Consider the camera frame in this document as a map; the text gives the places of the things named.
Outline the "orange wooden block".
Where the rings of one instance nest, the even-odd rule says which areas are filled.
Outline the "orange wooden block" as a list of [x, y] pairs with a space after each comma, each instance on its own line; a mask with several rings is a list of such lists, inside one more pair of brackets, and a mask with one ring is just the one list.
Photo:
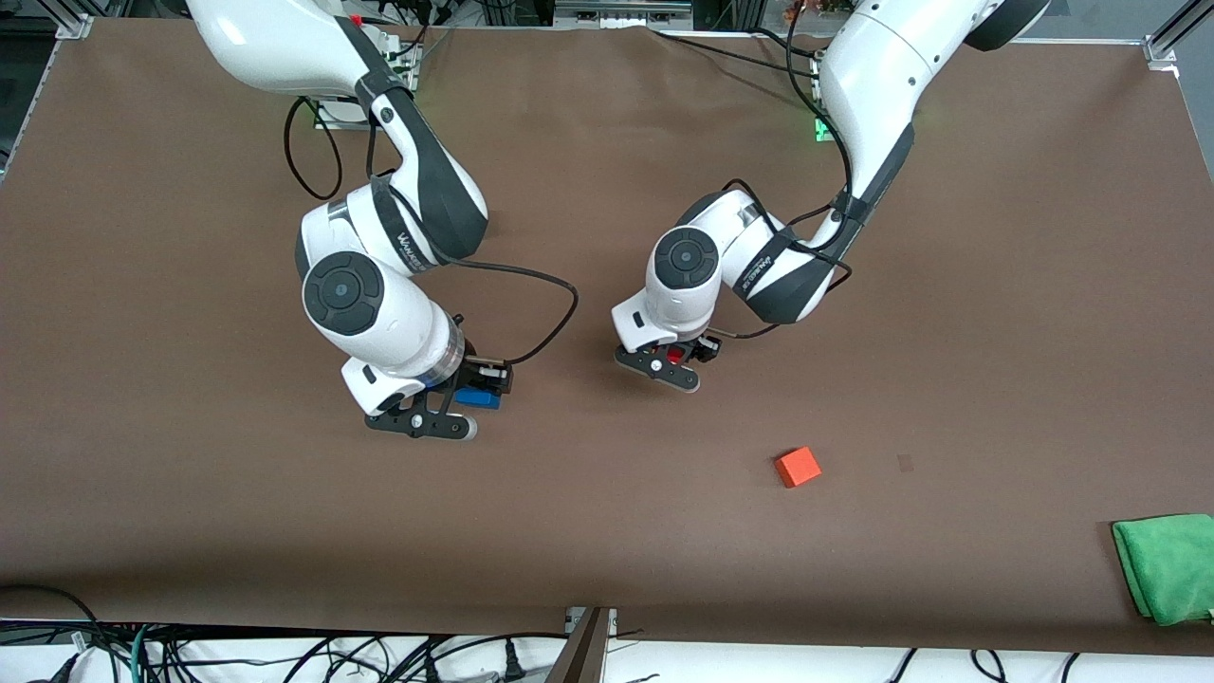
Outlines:
[[822, 476], [822, 467], [810, 446], [798, 446], [773, 459], [773, 468], [787, 489], [802, 486]]

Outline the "green microfibre cloth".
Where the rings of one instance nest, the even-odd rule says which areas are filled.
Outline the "green microfibre cloth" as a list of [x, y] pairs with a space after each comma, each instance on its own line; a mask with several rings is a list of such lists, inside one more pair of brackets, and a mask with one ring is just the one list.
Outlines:
[[1112, 539], [1141, 617], [1158, 626], [1214, 621], [1214, 516], [1114, 522]]

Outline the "metal table edge bracket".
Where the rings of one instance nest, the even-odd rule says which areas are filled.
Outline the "metal table edge bracket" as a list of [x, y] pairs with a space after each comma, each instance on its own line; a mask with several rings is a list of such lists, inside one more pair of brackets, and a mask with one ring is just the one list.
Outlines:
[[615, 608], [569, 608], [572, 631], [543, 683], [602, 683], [609, 641], [618, 633]]

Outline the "grey metal rail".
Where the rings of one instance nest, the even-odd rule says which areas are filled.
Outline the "grey metal rail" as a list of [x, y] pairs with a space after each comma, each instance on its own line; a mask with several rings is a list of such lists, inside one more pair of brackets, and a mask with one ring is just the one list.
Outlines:
[[692, 0], [552, 0], [552, 27], [694, 30]]

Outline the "aluminium frame corner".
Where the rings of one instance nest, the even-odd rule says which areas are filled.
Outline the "aluminium frame corner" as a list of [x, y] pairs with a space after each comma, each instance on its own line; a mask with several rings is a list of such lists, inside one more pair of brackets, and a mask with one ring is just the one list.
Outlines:
[[79, 40], [87, 35], [96, 5], [92, 0], [38, 0], [56, 23], [57, 40]]
[[1165, 72], [1176, 66], [1175, 49], [1214, 17], [1214, 0], [1185, 0], [1153, 33], [1144, 38], [1142, 51], [1148, 70]]

